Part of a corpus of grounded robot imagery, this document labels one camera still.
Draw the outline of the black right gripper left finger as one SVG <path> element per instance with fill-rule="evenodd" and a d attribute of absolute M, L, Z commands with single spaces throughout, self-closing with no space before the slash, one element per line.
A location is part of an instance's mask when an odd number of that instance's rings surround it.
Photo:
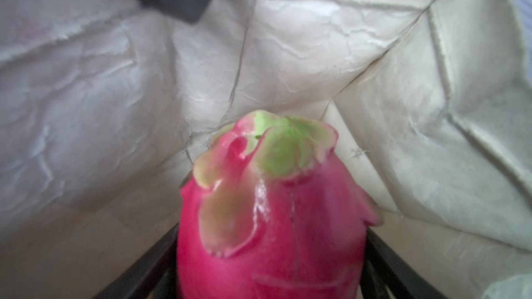
<path fill-rule="evenodd" d="M 179 298 L 175 225 L 95 298 Z"/>

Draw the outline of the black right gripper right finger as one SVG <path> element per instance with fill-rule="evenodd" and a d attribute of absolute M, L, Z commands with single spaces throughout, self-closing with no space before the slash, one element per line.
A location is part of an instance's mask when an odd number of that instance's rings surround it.
<path fill-rule="evenodd" d="M 360 279 L 364 298 L 446 299 L 371 229 Z"/>

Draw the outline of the pink dragon fruit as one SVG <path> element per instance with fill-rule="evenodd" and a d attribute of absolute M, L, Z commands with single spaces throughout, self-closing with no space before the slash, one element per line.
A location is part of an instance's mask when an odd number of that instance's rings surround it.
<path fill-rule="evenodd" d="M 371 197 L 335 153 L 331 125 L 253 111 L 223 127 L 181 190 L 185 298 L 354 298 Z"/>

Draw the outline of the cream canvas grocery bag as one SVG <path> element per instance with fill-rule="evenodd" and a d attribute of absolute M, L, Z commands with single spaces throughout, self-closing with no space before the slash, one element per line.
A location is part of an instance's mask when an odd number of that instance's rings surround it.
<path fill-rule="evenodd" d="M 321 119 L 449 298 L 531 297 L 521 0 L 1 0 L 1 297 L 91 298 L 178 221 L 223 125 Z"/>

